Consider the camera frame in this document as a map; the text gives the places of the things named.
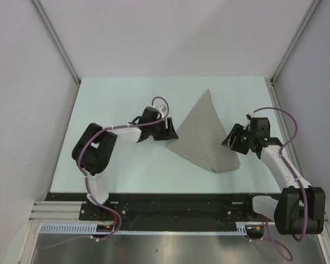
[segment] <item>white tabletop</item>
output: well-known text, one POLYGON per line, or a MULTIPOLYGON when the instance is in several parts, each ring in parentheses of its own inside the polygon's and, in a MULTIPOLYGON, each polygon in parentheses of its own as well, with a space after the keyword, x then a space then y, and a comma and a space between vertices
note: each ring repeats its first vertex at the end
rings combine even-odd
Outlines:
MULTIPOLYGON (((227 132, 245 124, 247 113, 272 106, 263 77, 84 78, 73 109, 50 192, 85 193, 83 175, 71 157, 72 149, 90 123, 103 127, 126 124, 142 114, 155 96, 170 105, 179 128, 201 95, 210 89, 212 101, 227 132)), ((271 135, 282 139, 273 111, 271 135)), ((106 170, 111 193, 277 193, 267 167, 254 153, 238 153, 241 167, 214 174, 176 155, 166 141, 148 139, 115 147, 106 170)))

